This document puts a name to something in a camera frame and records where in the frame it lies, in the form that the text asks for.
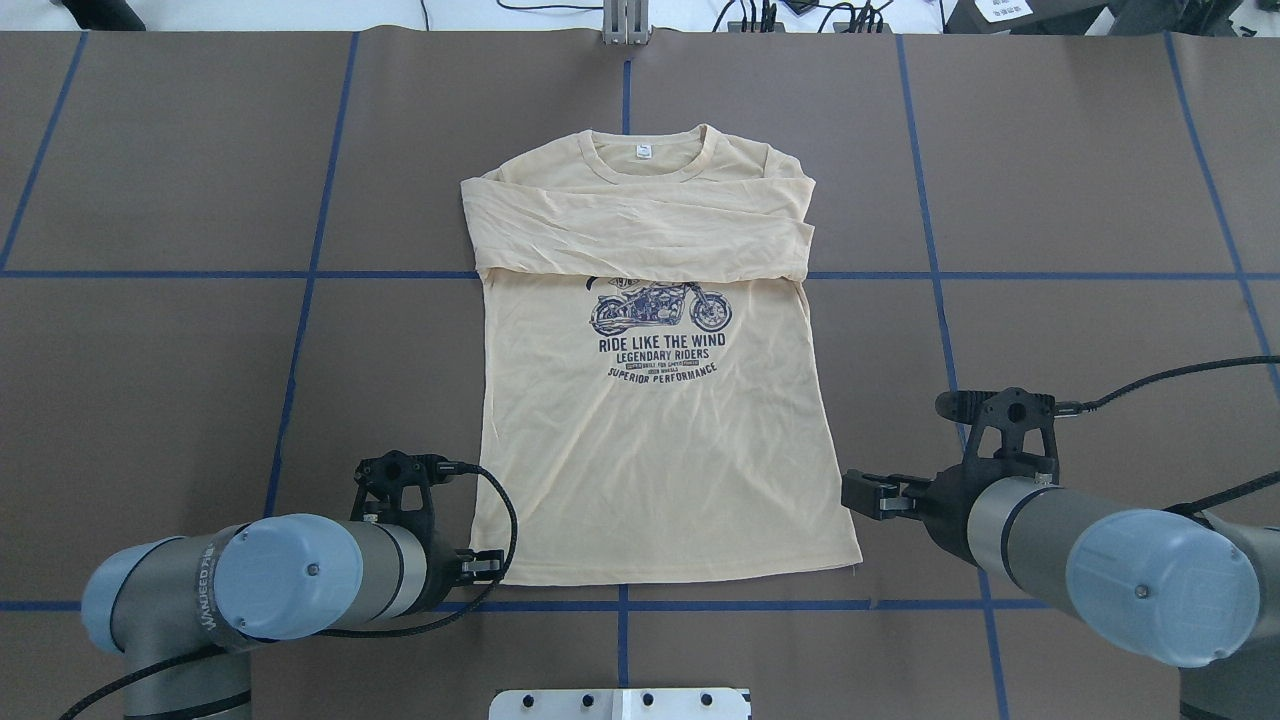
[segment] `neckline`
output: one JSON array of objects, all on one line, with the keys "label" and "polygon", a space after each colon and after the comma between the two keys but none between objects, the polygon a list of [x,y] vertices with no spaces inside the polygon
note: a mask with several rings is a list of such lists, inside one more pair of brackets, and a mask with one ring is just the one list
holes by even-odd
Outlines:
[{"label": "neckline", "polygon": [[[613,184],[685,182],[707,169],[712,155],[716,154],[716,143],[719,141],[719,131],[704,123],[691,131],[675,135],[613,135],[588,129],[579,133],[577,143],[582,151],[582,160],[591,168],[591,172]],[[700,141],[703,143],[703,149],[698,155],[684,168],[654,176],[635,176],[618,172],[607,164],[595,149],[596,142],[603,145],[675,145],[689,141]]]}]

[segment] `white label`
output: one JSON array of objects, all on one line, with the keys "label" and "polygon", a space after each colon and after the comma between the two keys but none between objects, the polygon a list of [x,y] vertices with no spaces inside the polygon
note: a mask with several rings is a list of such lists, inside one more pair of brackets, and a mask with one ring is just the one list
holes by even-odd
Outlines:
[{"label": "white label", "polygon": [[982,13],[982,17],[987,18],[988,23],[1011,20],[1032,14],[1032,8],[1027,4],[1027,0],[974,0],[974,3],[978,5],[978,12]]}]

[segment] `brown table surface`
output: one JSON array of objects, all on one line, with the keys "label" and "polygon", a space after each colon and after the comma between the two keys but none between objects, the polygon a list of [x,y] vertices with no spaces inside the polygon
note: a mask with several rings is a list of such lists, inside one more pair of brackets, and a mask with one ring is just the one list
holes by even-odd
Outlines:
[{"label": "brown table surface", "polygon": [[[588,127],[707,122],[800,158],[841,464],[928,475],[960,456],[948,386],[1087,400],[1276,347],[1280,86],[1240,69],[1277,60],[1161,36],[0,33],[0,716],[123,671],[74,612],[111,552],[342,516],[385,450],[477,456],[463,178]],[[1277,437],[1274,372],[1198,375],[1061,423],[1062,479],[1162,507],[1275,469]],[[458,543],[472,487],[439,492]],[[255,657],[257,714],[698,684],[750,688],[762,719],[1176,714],[1172,669],[916,524],[856,525],[856,574],[503,588],[426,637],[282,643]]]}]

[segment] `blue joint cap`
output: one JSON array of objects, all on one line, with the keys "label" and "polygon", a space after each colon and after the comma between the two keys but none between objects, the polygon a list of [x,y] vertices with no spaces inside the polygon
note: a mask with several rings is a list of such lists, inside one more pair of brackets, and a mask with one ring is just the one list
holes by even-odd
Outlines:
[{"label": "blue joint cap", "polygon": [[1226,537],[1160,510],[1125,510],[1071,547],[1066,587],[1080,619],[1114,644],[1203,667],[1253,633],[1258,577]]},{"label": "blue joint cap", "polygon": [[120,552],[108,557],[93,570],[93,575],[84,585],[84,594],[81,596],[81,623],[88,630],[88,639],[104,652],[123,655],[124,650],[115,644],[111,637],[111,611],[115,610],[115,598],[120,594],[120,588],[133,569],[142,562],[152,550],[161,544],[182,539],[182,536],[164,538],[147,544],[127,547]]},{"label": "blue joint cap", "polygon": [[218,611],[261,639],[305,638],[351,607],[364,556],[340,524],[319,515],[266,518],[241,529],[214,570]]}]

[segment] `shirt hem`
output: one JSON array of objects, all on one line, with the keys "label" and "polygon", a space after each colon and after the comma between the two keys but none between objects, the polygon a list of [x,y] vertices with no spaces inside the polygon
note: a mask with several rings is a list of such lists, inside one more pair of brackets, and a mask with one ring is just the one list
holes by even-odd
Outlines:
[{"label": "shirt hem", "polygon": [[716,562],[699,566],[686,565],[678,568],[646,568],[643,571],[626,573],[598,573],[594,569],[584,571],[582,568],[568,565],[525,564],[518,570],[512,568],[503,579],[503,584],[524,587],[580,587],[616,584],[721,583],[728,580],[765,578],[769,575],[786,575],[791,573],[835,570],[838,568],[850,568],[861,561],[861,551],[855,548],[851,553],[844,552],[838,555],[824,555],[812,559],[810,562],[804,564],[796,564],[794,560],[778,560],[773,562],[751,561],[749,565],[742,564],[732,566]]}]

